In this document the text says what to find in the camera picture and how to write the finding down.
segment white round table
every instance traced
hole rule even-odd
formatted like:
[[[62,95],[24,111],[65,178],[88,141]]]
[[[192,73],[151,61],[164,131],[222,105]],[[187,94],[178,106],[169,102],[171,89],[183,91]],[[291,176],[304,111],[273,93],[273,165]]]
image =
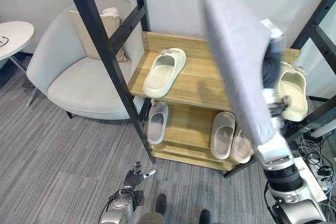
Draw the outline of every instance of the white round table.
[[[26,68],[15,58],[13,54],[23,49],[32,39],[34,27],[23,21],[0,23],[0,60],[9,58],[20,70],[26,73]],[[34,88],[29,98],[29,106],[37,89]]]

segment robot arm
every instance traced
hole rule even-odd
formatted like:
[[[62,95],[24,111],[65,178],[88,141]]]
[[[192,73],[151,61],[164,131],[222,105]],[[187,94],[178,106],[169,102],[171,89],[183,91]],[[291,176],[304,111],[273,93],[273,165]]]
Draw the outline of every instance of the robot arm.
[[[271,120],[268,104],[276,103],[273,86],[284,37],[265,21],[261,24],[241,0],[202,0],[202,9],[209,46],[236,121],[252,141],[276,200],[272,216],[278,223],[326,221]],[[273,75],[263,67],[273,69]]]

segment gray slipper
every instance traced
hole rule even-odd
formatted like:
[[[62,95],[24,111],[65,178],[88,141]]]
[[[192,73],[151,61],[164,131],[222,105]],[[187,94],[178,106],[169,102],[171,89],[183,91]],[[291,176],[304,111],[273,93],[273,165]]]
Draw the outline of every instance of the gray slipper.
[[[150,144],[160,144],[163,140],[164,131],[168,118],[168,105],[165,102],[157,102],[149,111],[147,141]]]

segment shoe rack shelf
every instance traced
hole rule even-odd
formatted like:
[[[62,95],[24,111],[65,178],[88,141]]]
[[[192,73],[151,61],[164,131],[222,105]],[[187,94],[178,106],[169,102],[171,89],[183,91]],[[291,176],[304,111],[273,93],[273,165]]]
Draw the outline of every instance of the shoe rack shelf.
[[[169,105],[164,140],[151,145],[153,156],[219,170],[231,170],[233,160],[216,159],[210,150],[212,122],[220,111],[230,111],[222,78],[212,60],[206,41],[152,32],[143,32],[144,55],[128,88],[132,95],[146,97],[142,85],[162,48],[181,48],[187,62],[170,91],[158,101]],[[300,50],[287,49],[283,61],[294,61]]]

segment chair leg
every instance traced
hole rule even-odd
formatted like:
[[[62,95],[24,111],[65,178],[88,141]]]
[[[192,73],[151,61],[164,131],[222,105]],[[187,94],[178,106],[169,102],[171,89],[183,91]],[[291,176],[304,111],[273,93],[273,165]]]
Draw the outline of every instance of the chair leg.
[[[73,118],[73,115],[69,111],[65,111],[70,119]]]

